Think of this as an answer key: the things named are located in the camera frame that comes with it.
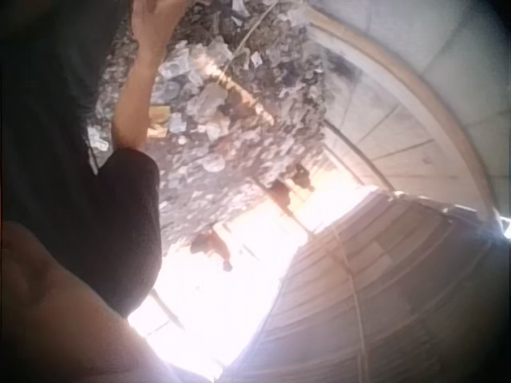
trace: black sleeve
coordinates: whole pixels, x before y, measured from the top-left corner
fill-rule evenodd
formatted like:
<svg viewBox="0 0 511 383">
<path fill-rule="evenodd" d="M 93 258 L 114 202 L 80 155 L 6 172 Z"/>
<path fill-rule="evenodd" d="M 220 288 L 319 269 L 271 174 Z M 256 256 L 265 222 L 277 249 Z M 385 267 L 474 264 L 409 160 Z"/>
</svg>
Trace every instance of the black sleeve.
<svg viewBox="0 0 511 383">
<path fill-rule="evenodd" d="M 97 180 L 102 194 L 106 244 L 100 295 L 127 316 L 153 288 L 161 267 L 156 163 L 142 152 L 119 149 L 103 165 Z"/>
</svg>

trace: skin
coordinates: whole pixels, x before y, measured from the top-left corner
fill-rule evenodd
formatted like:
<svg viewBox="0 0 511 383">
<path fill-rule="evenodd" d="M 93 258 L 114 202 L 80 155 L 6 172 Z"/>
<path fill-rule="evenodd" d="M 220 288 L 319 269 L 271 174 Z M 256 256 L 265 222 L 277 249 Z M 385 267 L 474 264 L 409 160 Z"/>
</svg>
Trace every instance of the skin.
<svg viewBox="0 0 511 383">
<path fill-rule="evenodd" d="M 134 0 L 137 59 L 113 124 L 118 148 L 141 149 L 149 100 L 185 0 Z M 2 225 L 2 348 L 46 381 L 178 381 L 147 343 L 88 286 L 58 264 L 24 227 Z"/>
</svg>

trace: rubble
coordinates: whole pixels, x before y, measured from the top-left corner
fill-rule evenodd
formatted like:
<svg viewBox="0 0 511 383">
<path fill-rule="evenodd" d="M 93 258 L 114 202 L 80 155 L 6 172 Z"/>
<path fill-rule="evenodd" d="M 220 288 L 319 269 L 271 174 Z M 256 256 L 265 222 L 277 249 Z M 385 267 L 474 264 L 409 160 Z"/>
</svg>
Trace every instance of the rubble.
<svg viewBox="0 0 511 383">
<path fill-rule="evenodd" d="M 162 171 L 164 252 L 181 237 L 191 239 L 258 203 L 264 193 L 252 177 L 269 187 L 279 177 L 291 178 L 298 162 L 321 151 L 323 62 L 307 40 L 302 2 L 282 1 L 274 8 L 273 0 L 221 3 L 188 10 L 153 87 L 152 130 L 158 134 L 147 153 Z M 117 34 L 89 119 L 101 140 L 109 136 L 136 56 L 128 25 Z M 94 139 L 103 160 L 106 152 L 97 143 L 105 146 Z"/>
</svg>

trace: hand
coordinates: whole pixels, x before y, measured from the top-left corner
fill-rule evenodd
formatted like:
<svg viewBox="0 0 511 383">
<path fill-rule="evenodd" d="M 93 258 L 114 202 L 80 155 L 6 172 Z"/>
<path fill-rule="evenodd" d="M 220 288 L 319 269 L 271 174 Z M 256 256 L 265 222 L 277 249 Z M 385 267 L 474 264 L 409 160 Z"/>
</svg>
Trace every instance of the hand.
<svg viewBox="0 0 511 383">
<path fill-rule="evenodd" d="M 186 10 L 188 0 L 134 0 L 133 34 L 139 58 L 160 64 L 172 31 Z"/>
</svg>

